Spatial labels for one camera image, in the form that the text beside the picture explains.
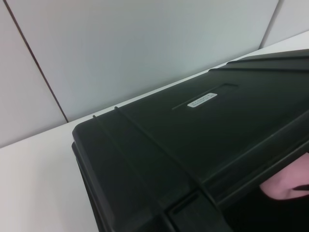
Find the label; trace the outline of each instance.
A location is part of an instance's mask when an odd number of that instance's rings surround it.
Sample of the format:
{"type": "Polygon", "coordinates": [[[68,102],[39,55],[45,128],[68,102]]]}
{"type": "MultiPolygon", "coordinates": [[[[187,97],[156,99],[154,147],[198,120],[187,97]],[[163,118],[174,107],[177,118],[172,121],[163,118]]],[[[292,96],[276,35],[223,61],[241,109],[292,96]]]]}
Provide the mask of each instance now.
{"type": "Polygon", "coordinates": [[[216,93],[208,93],[205,96],[203,96],[203,97],[201,97],[201,98],[199,98],[199,99],[189,103],[188,106],[190,106],[190,107],[197,107],[197,106],[201,105],[202,103],[207,102],[209,99],[214,98],[215,96],[217,96],[216,93]]]}

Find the black plastic case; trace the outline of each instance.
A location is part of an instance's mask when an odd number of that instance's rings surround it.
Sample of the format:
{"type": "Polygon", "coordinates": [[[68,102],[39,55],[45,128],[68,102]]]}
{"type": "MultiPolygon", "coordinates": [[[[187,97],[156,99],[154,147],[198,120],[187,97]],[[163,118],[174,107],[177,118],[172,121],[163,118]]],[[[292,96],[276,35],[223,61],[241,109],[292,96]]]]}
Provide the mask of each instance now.
{"type": "Polygon", "coordinates": [[[79,124],[72,147],[99,230],[232,231],[221,210],[308,151],[308,109],[300,50],[229,62],[79,124]]]}

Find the pink object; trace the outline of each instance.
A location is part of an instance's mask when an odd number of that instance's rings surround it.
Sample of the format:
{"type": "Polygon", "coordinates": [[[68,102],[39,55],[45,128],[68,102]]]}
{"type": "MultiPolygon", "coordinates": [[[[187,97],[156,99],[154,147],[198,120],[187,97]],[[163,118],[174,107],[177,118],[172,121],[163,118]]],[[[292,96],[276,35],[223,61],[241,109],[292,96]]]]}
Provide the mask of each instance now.
{"type": "Polygon", "coordinates": [[[268,197],[285,200],[308,195],[309,191],[293,190],[301,185],[309,185],[309,153],[273,175],[260,188],[268,197]]]}

